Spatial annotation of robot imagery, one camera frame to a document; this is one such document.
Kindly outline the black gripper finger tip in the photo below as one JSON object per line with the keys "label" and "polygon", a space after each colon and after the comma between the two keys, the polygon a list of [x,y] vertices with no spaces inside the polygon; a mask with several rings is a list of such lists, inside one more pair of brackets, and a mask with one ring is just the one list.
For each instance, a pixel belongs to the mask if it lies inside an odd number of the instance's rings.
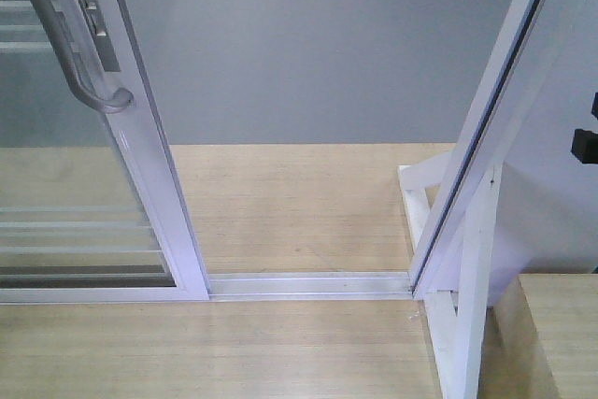
{"label": "black gripper finger tip", "polygon": [[577,128],[574,131],[571,153],[583,164],[597,164],[598,134]]}

